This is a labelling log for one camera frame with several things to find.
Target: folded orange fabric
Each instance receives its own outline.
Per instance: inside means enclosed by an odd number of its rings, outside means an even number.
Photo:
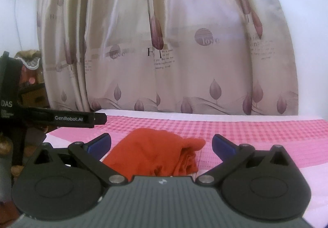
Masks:
[[[103,163],[127,177],[186,176],[198,172],[196,153],[205,140],[140,128],[122,139]]]

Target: pink checkered bedsheet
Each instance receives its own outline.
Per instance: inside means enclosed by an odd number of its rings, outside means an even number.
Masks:
[[[60,128],[50,134],[69,142],[88,142],[107,132],[112,138],[112,148],[137,128],[166,130],[182,137],[203,138],[206,140],[206,145],[197,153],[200,171],[209,170],[221,163],[212,151],[211,142],[216,133],[225,136],[237,145],[249,143],[256,149],[267,150],[273,144],[281,144],[299,168],[328,163],[328,122],[325,120],[212,122],[124,116],[107,116],[107,118],[105,125],[97,125],[94,129]]]

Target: beige satin curtain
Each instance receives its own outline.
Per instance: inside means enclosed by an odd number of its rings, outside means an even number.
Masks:
[[[52,107],[298,113],[278,0],[52,1],[38,9]],[[60,15],[55,24],[50,11]]]

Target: mattress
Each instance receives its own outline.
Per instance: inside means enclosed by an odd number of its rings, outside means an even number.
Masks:
[[[136,128],[167,130],[182,137],[206,140],[196,155],[199,171],[194,177],[221,163],[213,153],[211,140],[222,134],[235,144],[249,143],[267,150],[283,145],[300,168],[312,192],[304,218],[315,228],[328,224],[328,122],[316,116],[226,116],[181,113],[101,110],[105,125],[88,128],[59,128],[47,134],[53,147],[67,147],[74,141],[88,142],[104,132],[112,147]]]

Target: gray ribbed plate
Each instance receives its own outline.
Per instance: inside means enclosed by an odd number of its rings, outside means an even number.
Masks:
[[[200,187],[191,177],[142,176],[111,187],[96,207],[76,218],[46,222],[23,215],[11,227],[311,228],[301,218],[277,224],[247,219],[227,207],[214,188]]]

